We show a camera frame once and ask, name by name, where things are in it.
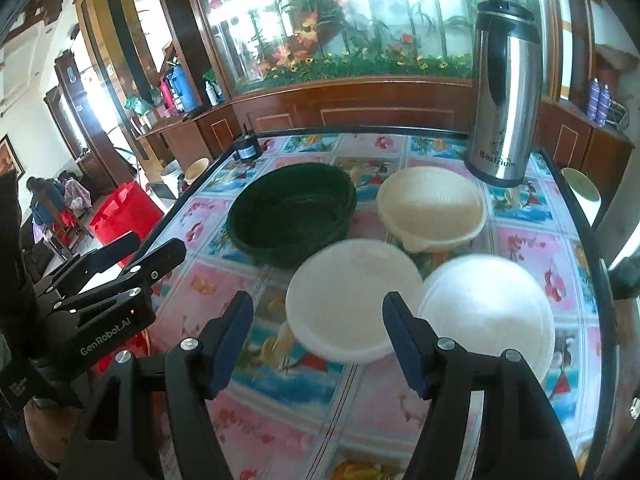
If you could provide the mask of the large white bowl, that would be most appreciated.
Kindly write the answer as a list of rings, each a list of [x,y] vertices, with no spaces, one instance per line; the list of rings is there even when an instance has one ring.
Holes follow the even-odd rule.
[[[553,315],[546,294],[521,266],[492,255],[454,258],[424,281],[422,292],[416,315],[438,336],[488,356],[514,349],[544,379],[554,352]]]

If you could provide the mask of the dark green plastic basin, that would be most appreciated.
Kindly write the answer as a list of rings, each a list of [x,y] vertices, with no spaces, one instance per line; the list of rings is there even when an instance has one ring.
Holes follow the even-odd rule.
[[[355,185],[340,168],[301,162],[268,172],[234,200],[227,232],[236,248],[280,269],[346,237],[357,205]]]

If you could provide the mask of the small white bowl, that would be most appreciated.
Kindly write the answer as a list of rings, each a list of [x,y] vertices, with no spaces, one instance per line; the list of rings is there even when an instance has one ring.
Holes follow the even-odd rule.
[[[411,312],[423,278],[399,248],[368,238],[332,244],[294,273],[285,315],[298,342],[335,363],[370,363],[393,351],[383,323],[383,300],[398,292]]]

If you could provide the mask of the cream plastic bowl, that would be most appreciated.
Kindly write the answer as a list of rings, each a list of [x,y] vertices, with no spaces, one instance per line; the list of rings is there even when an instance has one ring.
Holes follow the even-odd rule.
[[[483,231],[480,189],[440,167],[411,167],[388,177],[376,194],[378,218],[410,254],[449,252]]]

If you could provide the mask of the wooden chair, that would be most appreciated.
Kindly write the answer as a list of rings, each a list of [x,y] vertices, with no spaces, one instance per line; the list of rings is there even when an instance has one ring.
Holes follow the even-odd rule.
[[[68,207],[58,210],[50,201],[47,193],[37,193],[37,202],[50,214],[53,221],[46,223],[44,238],[55,255],[63,261],[73,257],[73,250],[85,238],[93,238],[92,233],[80,222]]]

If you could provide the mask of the red shopping bag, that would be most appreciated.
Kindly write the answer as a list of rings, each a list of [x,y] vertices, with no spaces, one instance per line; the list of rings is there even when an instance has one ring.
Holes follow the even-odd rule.
[[[145,240],[164,213],[137,182],[119,185],[104,200],[89,223],[92,234],[103,246],[128,232]]]

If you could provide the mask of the seated person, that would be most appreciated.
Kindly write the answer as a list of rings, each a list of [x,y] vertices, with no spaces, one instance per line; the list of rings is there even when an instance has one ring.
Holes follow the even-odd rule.
[[[29,205],[32,220],[41,232],[54,232],[61,226],[69,228],[73,225],[64,200],[65,188],[61,182],[55,179],[29,177],[26,186],[32,193]]]

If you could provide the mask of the wooden sideboard cabinet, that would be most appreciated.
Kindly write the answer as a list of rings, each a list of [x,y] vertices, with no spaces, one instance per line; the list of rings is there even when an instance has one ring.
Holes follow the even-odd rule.
[[[471,85],[456,78],[383,77],[310,82],[253,92],[189,120],[160,120],[147,136],[165,141],[180,165],[215,159],[247,127],[256,132],[323,126],[406,126],[469,130]],[[617,192],[634,146],[590,122],[570,103],[543,98],[535,141],[560,167],[578,169],[605,202]]]

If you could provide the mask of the floral fruit tablecloth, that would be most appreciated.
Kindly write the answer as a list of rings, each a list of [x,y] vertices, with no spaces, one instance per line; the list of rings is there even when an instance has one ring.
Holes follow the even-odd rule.
[[[271,138],[262,157],[243,164],[226,157],[173,206],[154,244],[178,238],[186,258],[153,288],[155,348],[168,350],[198,336],[239,290],[254,301],[254,321],[231,382],[207,409],[235,479],[398,479],[408,467],[428,404],[407,384],[392,348],[370,363],[333,359],[297,339],[285,313],[292,272],[267,266],[232,242],[227,214],[238,195],[271,171],[298,162],[324,162],[348,174],[358,203],[349,239],[356,247],[333,267],[335,281],[318,278],[328,303],[311,315],[342,341],[383,335],[383,300],[404,278],[438,278],[443,264],[468,255],[499,257],[530,275],[521,284],[506,270],[459,278],[454,292],[473,301],[510,292],[525,304],[546,295],[554,341],[541,377],[579,467],[588,462],[601,385],[598,302],[578,210],[560,189],[553,160],[534,153],[515,190],[481,184],[487,210],[482,232],[458,248],[408,255],[375,210],[383,183],[398,171],[439,167],[465,174],[460,140],[394,134],[324,134]]]

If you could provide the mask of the pink thermos flask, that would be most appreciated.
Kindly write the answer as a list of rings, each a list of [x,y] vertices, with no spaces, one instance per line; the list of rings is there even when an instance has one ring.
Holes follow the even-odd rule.
[[[160,80],[160,84],[158,85],[158,90],[160,90],[160,94],[163,97],[168,114],[170,116],[175,116],[175,114],[177,114],[177,109],[175,106],[174,97],[172,96],[170,87],[168,86],[168,83],[165,79]]]

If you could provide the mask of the blue thermos flask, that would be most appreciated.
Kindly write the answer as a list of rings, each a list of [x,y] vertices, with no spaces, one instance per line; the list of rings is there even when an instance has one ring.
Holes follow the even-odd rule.
[[[181,102],[183,110],[186,113],[191,113],[192,110],[195,110],[198,107],[198,103],[196,102],[189,81],[186,79],[186,74],[179,64],[172,66],[169,81],[171,88],[174,89],[176,96],[178,96]]]

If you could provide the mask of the white green waste bin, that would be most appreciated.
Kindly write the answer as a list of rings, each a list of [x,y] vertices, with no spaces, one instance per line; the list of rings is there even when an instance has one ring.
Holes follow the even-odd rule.
[[[601,195],[597,187],[585,174],[574,168],[563,168],[561,174],[573,191],[590,226],[593,226],[601,207]]]

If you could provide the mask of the stainless steel thermos jug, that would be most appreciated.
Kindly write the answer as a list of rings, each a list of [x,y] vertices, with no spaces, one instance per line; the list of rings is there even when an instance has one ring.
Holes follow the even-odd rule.
[[[533,13],[508,0],[477,5],[472,124],[465,167],[497,188],[523,182],[541,96],[542,54]]]

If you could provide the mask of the purple spray cans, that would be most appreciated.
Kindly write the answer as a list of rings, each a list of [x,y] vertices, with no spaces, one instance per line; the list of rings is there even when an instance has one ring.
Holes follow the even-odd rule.
[[[593,78],[589,84],[587,117],[598,126],[604,127],[608,111],[611,108],[612,96],[607,84],[601,84],[598,78]]]

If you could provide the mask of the framed wall picture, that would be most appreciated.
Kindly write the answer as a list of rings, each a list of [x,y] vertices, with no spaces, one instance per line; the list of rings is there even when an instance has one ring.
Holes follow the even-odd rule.
[[[17,180],[20,180],[25,173],[9,136],[5,134],[0,140],[0,174],[3,176],[11,171],[16,173]]]

